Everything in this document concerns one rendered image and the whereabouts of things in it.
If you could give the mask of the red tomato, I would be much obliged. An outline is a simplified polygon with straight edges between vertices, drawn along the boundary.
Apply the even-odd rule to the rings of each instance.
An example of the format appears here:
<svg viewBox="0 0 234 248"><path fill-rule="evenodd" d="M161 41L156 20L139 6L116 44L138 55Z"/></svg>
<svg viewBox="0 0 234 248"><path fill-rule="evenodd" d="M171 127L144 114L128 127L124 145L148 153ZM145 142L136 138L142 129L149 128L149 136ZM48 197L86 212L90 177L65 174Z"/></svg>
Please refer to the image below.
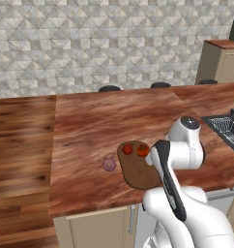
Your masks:
<svg viewBox="0 0 234 248"><path fill-rule="evenodd" d="M132 147L131 144L126 143L126 144L123 146L122 151L123 151L124 154L130 155L130 154L132 154L133 147Z"/></svg>

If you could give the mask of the orange-red bell pepper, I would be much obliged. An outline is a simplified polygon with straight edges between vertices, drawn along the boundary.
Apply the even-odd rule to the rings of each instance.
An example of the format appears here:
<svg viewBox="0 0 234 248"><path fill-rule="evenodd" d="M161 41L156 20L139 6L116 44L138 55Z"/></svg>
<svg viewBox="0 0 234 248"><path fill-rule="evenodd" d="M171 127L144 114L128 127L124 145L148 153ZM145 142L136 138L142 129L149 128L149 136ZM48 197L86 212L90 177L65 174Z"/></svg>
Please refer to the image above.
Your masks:
<svg viewBox="0 0 234 248"><path fill-rule="evenodd" d="M149 146L146 144L140 144L136 148L136 153L140 157L146 157L149 154Z"/></svg>

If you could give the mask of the purple onion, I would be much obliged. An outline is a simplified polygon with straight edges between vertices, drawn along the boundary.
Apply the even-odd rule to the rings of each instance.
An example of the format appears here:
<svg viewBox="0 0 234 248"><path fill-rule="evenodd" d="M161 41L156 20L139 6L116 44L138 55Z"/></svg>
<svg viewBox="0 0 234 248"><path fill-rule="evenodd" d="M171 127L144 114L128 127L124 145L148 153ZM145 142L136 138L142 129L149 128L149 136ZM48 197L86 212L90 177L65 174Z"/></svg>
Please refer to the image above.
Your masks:
<svg viewBox="0 0 234 248"><path fill-rule="evenodd" d="M102 167L106 171L114 171L116 169L116 162L113 158L105 158L102 162Z"/></svg>

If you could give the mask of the brown wooden cutting board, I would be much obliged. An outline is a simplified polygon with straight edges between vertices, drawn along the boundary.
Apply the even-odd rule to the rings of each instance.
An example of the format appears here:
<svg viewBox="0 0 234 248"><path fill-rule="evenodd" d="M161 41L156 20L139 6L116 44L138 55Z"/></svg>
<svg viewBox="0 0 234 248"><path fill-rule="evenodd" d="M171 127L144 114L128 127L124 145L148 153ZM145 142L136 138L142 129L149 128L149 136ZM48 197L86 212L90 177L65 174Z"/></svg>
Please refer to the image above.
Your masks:
<svg viewBox="0 0 234 248"><path fill-rule="evenodd" d="M131 144L133 147L132 154L130 155L126 155L122 151L122 148L126 143ZM146 157L137 155L136 148L140 144L146 143L139 140L125 141L118 146L117 154L127 184L136 190L146 191L161 186L161 181L155 167L149 166L146 163Z"/></svg>

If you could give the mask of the black round stool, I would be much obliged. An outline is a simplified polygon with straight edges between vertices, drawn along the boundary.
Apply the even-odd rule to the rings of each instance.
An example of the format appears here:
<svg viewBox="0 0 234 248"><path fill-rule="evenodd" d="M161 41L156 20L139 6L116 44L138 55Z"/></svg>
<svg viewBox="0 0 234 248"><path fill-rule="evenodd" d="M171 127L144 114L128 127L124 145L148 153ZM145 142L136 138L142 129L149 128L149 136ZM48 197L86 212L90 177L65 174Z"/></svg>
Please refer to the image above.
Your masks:
<svg viewBox="0 0 234 248"><path fill-rule="evenodd" d="M170 87L170 83L159 81L159 82L154 82L151 84L150 88L163 88L163 87Z"/></svg>
<svg viewBox="0 0 234 248"><path fill-rule="evenodd" d="M202 79L198 82L198 85L206 85L206 84L218 84L218 81L214 79Z"/></svg>
<svg viewBox="0 0 234 248"><path fill-rule="evenodd" d="M121 88L115 85L105 85L99 89L99 92L121 91Z"/></svg>

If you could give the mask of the beige cupboard with wooden top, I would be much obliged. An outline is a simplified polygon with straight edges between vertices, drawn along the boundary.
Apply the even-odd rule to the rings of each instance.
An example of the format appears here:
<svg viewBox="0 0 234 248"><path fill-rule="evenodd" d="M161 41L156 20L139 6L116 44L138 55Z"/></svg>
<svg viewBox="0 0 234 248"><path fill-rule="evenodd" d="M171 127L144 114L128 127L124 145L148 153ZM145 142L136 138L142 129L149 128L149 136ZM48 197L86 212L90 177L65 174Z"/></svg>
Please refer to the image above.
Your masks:
<svg viewBox="0 0 234 248"><path fill-rule="evenodd" d="M234 41L204 41L195 83L202 79L234 82Z"/></svg>

